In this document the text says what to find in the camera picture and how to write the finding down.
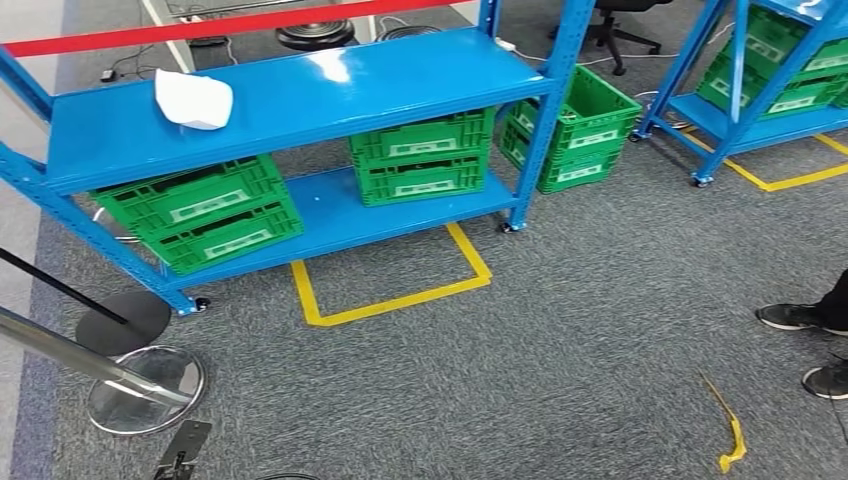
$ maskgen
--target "white paper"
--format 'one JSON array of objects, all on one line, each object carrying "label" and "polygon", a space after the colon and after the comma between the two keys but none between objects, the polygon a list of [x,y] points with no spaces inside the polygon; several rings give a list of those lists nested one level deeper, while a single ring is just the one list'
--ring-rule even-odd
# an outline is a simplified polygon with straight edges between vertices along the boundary
[{"label": "white paper", "polygon": [[199,130],[223,128],[233,111],[233,89],[209,77],[156,70],[156,103],[165,118]]}]

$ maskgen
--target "crate label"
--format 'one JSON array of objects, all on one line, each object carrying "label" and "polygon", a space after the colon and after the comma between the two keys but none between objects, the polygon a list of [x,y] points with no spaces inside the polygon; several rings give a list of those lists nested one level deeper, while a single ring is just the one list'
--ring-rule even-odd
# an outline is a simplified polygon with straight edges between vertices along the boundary
[{"label": "crate label", "polygon": [[811,72],[813,70],[822,70],[824,68],[841,67],[842,65],[848,65],[848,55],[840,55],[838,57],[828,58],[817,58],[811,61],[807,65],[807,68],[804,69],[804,71]]},{"label": "crate label", "polygon": [[603,165],[595,165],[589,168],[583,168],[580,170],[574,170],[571,172],[560,173],[557,177],[557,182],[564,182],[566,180],[574,180],[575,178],[585,177],[588,175],[594,175],[596,173],[601,173],[603,171]]},{"label": "crate label", "polygon": [[[727,98],[730,98],[730,84],[729,83],[725,82],[724,80],[722,80],[720,78],[716,78],[710,83],[710,86],[713,87],[718,93],[724,95]],[[749,101],[751,101],[751,97],[749,97],[748,95],[745,95],[743,93],[740,105],[743,106],[743,107],[747,106]]]},{"label": "crate label", "polygon": [[796,108],[804,108],[809,107],[816,103],[816,97],[807,97],[807,98],[799,98],[798,100],[792,100],[789,102],[780,102],[775,103],[769,108],[768,113],[778,113],[778,112],[786,112],[789,110],[795,110]]},{"label": "crate label", "polygon": [[209,200],[197,202],[194,205],[171,210],[171,219],[174,223],[179,223],[190,218],[203,215],[204,213],[214,212],[215,210],[235,205],[245,200],[250,200],[250,195],[241,189],[233,190],[230,193],[225,193],[215,198],[210,198]]},{"label": "crate label", "polygon": [[518,122],[519,125],[524,127],[524,129],[528,132],[532,132],[533,129],[536,128],[536,125],[534,125],[533,122],[529,118],[527,118],[527,115],[524,115],[523,113],[519,115],[518,118],[515,119],[515,121]]},{"label": "crate label", "polygon": [[768,58],[774,63],[780,63],[783,61],[783,58],[786,57],[786,52],[778,48],[772,47],[768,43],[760,40],[759,38],[753,35],[748,35],[745,40],[745,48],[751,50],[752,52],[759,53],[760,55]]},{"label": "crate label", "polygon": [[457,148],[455,138],[445,138],[432,142],[392,145],[392,148],[389,149],[389,156],[399,157],[401,155],[416,155],[418,153],[443,152],[445,150],[456,150]]},{"label": "crate label", "polygon": [[259,242],[268,240],[271,237],[273,237],[273,235],[271,235],[271,232],[269,232],[266,228],[259,230],[258,232],[251,233],[250,235],[245,235],[241,238],[230,240],[229,242],[222,243],[218,246],[206,248],[203,250],[203,253],[206,254],[207,260],[211,260],[213,258],[220,257],[221,255],[226,255],[228,253],[235,252],[236,250],[240,250],[244,247],[249,247]]},{"label": "crate label", "polygon": [[525,161],[525,160],[527,160],[527,157],[525,157],[525,156],[524,156],[524,154],[523,154],[523,153],[521,153],[521,152],[518,150],[518,147],[513,148],[513,149],[512,149],[512,151],[511,151],[511,152],[509,152],[509,154],[510,154],[510,155],[512,155],[512,158],[513,158],[516,162],[518,162],[518,163],[522,163],[522,164],[523,164],[523,163],[524,163],[524,161]]},{"label": "crate label", "polygon": [[568,143],[568,148],[588,147],[589,145],[615,140],[616,138],[618,138],[618,130],[610,130],[609,132],[599,133],[597,135],[574,138]]},{"label": "crate label", "polygon": [[419,193],[433,193],[453,190],[456,184],[453,180],[442,180],[441,182],[422,183],[420,185],[406,185],[404,187],[395,187],[396,197],[404,197],[406,195],[417,195]]}]

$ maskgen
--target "caster wheel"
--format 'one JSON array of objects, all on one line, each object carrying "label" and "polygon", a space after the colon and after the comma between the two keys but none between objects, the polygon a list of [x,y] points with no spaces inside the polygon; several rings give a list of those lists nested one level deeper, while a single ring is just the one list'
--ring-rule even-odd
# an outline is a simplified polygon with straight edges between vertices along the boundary
[{"label": "caster wheel", "polygon": [[713,184],[713,180],[704,181],[704,180],[698,180],[697,178],[693,178],[690,181],[690,183],[695,188],[707,188],[707,187],[709,187],[710,185]]},{"label": "caster wheel", "polygon": [[510,225],[510,224],[508,224],[508,223],[504,222],[504,223],[502,223],[502,224],[501,224],[501,226],[500,226],[500,231],[501,231],[502,233],[515,233],[515,232],[517,232],[517,231],[518,231],[518,229],[517,229],[517,228],[515,228],[515,227],[513,227],[512,225]]},{"label": "caster wheel", "polygon": [[209,300],[208,298],[198,298],[194,301],[194,305],[197,307],[198,312],[205,312],[211,304],[212,300]]}]

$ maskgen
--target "black bracket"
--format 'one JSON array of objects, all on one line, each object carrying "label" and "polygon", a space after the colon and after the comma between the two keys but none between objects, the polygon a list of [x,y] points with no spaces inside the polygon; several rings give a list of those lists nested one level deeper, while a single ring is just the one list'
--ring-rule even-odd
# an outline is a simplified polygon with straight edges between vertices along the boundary
[{"label": "black bracket", "polygon": [[159,460],[153,480],[189,480],[197,466],[195,460],[211,430],[211,423],[183,422]]}]

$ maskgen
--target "plastic crate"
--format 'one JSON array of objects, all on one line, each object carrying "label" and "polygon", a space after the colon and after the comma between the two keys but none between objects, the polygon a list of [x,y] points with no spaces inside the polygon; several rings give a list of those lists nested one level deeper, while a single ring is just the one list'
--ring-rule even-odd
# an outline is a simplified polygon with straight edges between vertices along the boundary
[{"label": "plastic crate", "polygon": [[363,168],[423,163],[488,150],[494,126],[490,107],[354,135],[349,143]]},{"label": "plastic crate", "polygon": [[489,163],[484,155],[383,168],[356,168],[362,202],[368,206],[443,197],[483,189]]},{"label": "plastic crate", "polygon": [[191,229],[287,196],[269,155],[90,193],[118,223],[147,237]]},{"label": "plastic crate", "polygon": [[[642,107],[633,99],[589,69],[577,66],[551,140],[551,150],[577,157],[620,146],[641,111]],[[510,118],[529,137],[538,113],[538,101],[528,99],[512,109]]]},{"label": "plastic crate", "polygon": [[[529,140],[520,127],[507,123],[501,133],[500,150],[516,168],[526,160]],[[545,158],[536,188],[544,194],[559,192],[569,187],[603,180],[621,154],[621,147],[594,152],[587,156],[551,156]]]},{"label": "plastic crate", "polygon": [[154,241],[143,239],[174,272],[185,275],[303,233],[297,211],[273,202]]},{"label": "plastic crate", "polygon": [[[719,56],[704,75],[697,92],[713,105],[727,110],[730,107],[730,58]],[[762,118],[792,115],[825,108],[845,88],[848,75],[816,78],[786,86]],[[747,107],[765,88],[768,80],[746,69],[742,76],[741,106]]]},{"label": "plastic crate", "polygon": [[[752,6],[745,39],[745,66],[761,77],[769,78],[792,53],[809,27],[778,13]],[[732,56],[733,40],[722,53]],[[848,39],[824,44],[792,82],[848,73]]]}]

